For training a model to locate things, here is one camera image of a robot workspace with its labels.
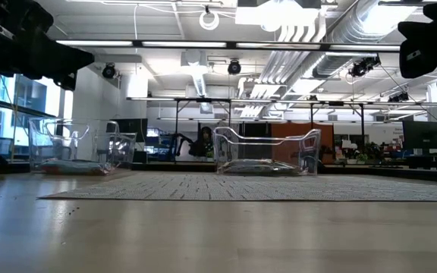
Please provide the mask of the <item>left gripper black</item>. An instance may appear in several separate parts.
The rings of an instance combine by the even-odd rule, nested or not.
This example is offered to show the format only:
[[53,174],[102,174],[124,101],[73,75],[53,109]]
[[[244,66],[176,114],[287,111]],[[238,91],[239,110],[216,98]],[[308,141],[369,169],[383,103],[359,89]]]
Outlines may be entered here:
[[[20,71],[13,57],[46,55],[75,57],[83,51],[62,45],[49,37],[52,15],[36,0],[0,0],[0,73]],[[62,89],[75,90],[78,71],[92,64],[93,56],[61,61],[54,67],[52,79]]]

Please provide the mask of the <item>brown granola bar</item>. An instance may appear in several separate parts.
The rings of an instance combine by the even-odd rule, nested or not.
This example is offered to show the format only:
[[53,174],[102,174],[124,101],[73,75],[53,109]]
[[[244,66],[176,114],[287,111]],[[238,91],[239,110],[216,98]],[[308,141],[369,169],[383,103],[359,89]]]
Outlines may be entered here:
[[106,176],[114,171],[114,167],[109,163],[99,163],[87,160],[63,160],[56,159],[43,162],[39,165],[38,170],[45,174],[58,175],[89,175],[89,176]]

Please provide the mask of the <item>green granola bar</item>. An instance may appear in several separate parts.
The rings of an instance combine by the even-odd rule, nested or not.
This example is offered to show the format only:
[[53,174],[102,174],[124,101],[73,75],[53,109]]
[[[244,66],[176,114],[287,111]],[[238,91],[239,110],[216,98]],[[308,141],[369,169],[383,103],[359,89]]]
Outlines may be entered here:
[[291,165],[286,162],[276,161],[274,159],[236,159],[223,164],[223,168],[288,168],[295,169],[296,165]]
[[220,169],[223,174],[297,176],[303,172],[293,165],[230,165]]

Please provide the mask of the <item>dark computer monitor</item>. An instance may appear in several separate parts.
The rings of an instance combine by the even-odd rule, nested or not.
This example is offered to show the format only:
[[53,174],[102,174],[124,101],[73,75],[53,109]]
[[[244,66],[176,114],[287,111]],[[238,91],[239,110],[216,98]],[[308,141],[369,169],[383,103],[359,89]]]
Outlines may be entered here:
[[437,149],[437,122],[402,121],[405,149]]

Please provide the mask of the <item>clear plastic bin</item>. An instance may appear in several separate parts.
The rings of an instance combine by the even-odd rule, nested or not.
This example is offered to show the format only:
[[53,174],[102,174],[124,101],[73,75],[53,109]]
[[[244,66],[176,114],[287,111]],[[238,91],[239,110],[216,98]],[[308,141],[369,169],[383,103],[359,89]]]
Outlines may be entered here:
[[241,136],[230,127],[214,129],[214,161],[219,174],[223,164],[236,159],[274,159],[296,165],[301,175],[316,175],[321,131],[286,137]]
[[130,168],[136,143],[105,133],[110,120],[31,118],[29,120],[30,170],[50,160],[87,160]]

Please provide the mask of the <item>long ceiling light bar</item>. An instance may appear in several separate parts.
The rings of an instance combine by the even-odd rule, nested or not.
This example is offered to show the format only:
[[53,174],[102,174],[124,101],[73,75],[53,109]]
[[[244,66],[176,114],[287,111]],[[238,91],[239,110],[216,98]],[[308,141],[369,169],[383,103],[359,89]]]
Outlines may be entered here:
[[185,40],[57,40],[65,46],[81,48],[148,48],[148,49],[224,49],[257,51],[298,52],[366,52],[399,53],[399,45],[343,44],[326,42],[235,42],[235,41],[185,41]]

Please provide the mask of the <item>person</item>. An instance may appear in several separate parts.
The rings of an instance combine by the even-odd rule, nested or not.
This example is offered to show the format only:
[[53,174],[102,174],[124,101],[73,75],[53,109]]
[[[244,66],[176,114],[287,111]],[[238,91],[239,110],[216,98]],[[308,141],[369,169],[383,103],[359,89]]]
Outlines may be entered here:
[[195,157],[211,158],[213,152],[212,130],[209,127],[203,127],[200,130],[198,139],[191,145],[189,154]]

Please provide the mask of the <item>grey woven mat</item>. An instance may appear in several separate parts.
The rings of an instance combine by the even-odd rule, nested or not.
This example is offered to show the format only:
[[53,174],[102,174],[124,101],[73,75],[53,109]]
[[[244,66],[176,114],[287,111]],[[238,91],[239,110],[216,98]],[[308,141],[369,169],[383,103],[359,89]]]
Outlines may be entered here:
[[437,182],[363,176],[261,177],[138,173],[53,199],[437,202]]

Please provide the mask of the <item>black wall screen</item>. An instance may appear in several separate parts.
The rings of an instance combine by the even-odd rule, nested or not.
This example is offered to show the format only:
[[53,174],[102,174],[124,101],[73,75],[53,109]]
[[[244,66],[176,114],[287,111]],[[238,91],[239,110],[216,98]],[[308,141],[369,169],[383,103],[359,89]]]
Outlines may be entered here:
[[147,118],[115,118],[106,124],[105,133],[118,140],[145,143],[147,125]]

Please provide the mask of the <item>black metal frame stand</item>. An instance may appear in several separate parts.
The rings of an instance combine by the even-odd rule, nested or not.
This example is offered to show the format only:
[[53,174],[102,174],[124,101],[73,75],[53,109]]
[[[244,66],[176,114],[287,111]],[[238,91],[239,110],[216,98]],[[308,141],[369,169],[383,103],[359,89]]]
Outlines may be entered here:
[[318,105],[320,108],[324,108],[326,106],[333,108],[340,108],[348,106],[353,112],[355,112],[360,117],[360,126],[361,126],[361,144],[360,148],[365,148],[366,142],[366,134],[365,134],[365,117],[364,117],[364,104],[356,103],[356,102],[344,102],[344,101],[318,101],[310,103],[310,125],[313,128],[314,123],[314,106]]
[[213,157],[195,157],[189,154],[203,127],[212,130],[212,141],[215,145],[214,129],[231,124],[231,100],[216,98],[176,99],[174,114],[174,132],[172,135],[172,159],[176,161],[212,162]]

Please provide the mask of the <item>orange partition wall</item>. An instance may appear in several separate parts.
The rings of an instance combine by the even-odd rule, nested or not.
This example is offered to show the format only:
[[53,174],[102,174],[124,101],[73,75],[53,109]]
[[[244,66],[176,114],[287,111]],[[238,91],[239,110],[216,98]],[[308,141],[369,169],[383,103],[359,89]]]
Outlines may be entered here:
[[272,124],[273,137],[292,137],[308,133],[311,129],[321,130],[319,158],[323,164],[332,164],[335,160],[334,128],[332,124],[283,123]]

